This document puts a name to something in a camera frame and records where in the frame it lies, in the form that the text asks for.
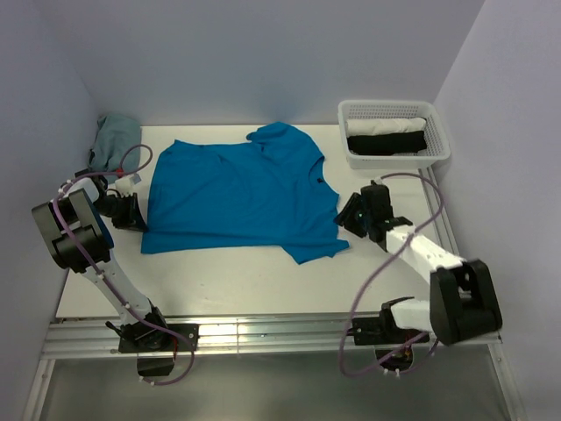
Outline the bright blue t-shirt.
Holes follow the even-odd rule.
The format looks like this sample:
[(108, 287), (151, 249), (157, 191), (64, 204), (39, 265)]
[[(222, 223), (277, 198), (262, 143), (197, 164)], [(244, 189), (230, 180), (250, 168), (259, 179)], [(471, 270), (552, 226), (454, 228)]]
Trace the bright blue t-shirt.
[(324, 161), (307, 133), (280, 122), (242, 143), (176, 140), (154, 169), (141, 252), (278, 246), (298, 264), (332, 258), (350, 245)]

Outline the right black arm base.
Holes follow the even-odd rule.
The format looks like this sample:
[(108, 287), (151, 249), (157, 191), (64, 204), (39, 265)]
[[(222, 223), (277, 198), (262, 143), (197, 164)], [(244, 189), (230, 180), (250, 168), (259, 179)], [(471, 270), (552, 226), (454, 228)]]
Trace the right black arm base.
[[(391, 309), (398, 303), (411, 302), (412, 296), (397, 298), (383, 303), (377, 316), (355, 317), (352, 325), (347, 330), (346, 336), (353, 337), (355, 346), (376, 346), (402, 344), (421, 332), (416, 329), (403, 329), (397, 326)], [(412, 346), (403, 347), (399, 352), (392, 354), (387, 360), (379, 364), (386, 375), (392, 372), (396, 376), (408, 371), (414, 363)]]

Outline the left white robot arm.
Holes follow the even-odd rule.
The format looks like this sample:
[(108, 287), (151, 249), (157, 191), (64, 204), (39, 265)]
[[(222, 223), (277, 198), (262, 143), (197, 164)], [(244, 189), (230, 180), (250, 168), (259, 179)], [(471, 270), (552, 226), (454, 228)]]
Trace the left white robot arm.
[(103, 218), (117, 229), (147, 232), (135, 185), (127, 175), (110, 188), (108, 176), (83, 170), (62, 184), (58, 196), (32, 209), (32, 217), (54, 262), (82, 275), (117, 311), (120, 325), (106, 325), (126, 344), (160, 350), (171, 329), (160, 310), (130, 281), (113, 253), (114, 241)]

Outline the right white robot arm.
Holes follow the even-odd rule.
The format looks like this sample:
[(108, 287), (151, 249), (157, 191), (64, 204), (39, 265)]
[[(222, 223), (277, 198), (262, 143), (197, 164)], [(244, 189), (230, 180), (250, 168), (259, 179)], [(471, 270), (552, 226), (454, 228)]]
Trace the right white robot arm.
[(374, 317), (354, 317), (348, 334), (357, 346), (391, 345), (430, 334), (446, 346), (503, 326), (490, 270), (481, 260), (465, 260), (415, 232), (414, 224), (396, 217), (390, 192), (372, 183), (352, 194), (336, 223), (407, 263), (429, 285), (426, 300), (412, 296), (381, 305)]

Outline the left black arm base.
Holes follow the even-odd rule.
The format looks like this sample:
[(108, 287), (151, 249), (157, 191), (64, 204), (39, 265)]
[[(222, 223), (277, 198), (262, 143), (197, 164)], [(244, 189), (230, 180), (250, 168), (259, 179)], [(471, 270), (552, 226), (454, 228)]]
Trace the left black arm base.
[(171, 353), (171, 357), (138, 357), (137, 372), (143, 377), (165, 377), (172, 373), (178, 352), (193, 353), (198, 344), (197, 324), (168, 324), (157, 310), (145, 317), (145, 321), (166, 329), (165, 332), (136, 321), (134, 324), (105, 325), (119, 337), (118, 352), (123, 354)]

